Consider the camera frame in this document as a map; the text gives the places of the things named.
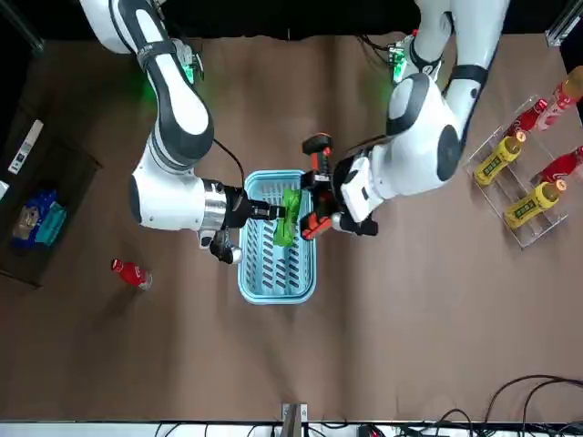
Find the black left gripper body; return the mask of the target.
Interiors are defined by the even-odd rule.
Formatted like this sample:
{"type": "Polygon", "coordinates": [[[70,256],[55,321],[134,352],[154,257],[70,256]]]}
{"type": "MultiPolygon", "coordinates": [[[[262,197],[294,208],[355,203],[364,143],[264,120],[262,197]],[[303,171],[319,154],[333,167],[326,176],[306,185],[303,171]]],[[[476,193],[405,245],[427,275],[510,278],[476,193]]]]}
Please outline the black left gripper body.
{"type": "Polygon", "coordinates": [[[372,215],[369,215],[360,223],[354,222],[343,200],[341,184],[346,180],[353,161],[354,157],[342,159],[336,164],[332,173],[332,193],[336,203],[335,211],[332,214],[332,228],[357,236],[376,236],[378,234],[378,223],[372,219],[372,215]]]}

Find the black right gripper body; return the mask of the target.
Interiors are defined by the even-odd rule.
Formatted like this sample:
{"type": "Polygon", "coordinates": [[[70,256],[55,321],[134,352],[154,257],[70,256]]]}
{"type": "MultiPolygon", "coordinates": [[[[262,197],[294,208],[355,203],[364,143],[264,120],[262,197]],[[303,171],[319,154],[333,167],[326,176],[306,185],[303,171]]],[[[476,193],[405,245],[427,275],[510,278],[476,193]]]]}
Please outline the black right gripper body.
{"type": "Polygon", "coordinates": [[[251,217],[252,206],[243,187],[225,186],[227,207],[223,220],[224,229],[241,229],[251,217]]]}

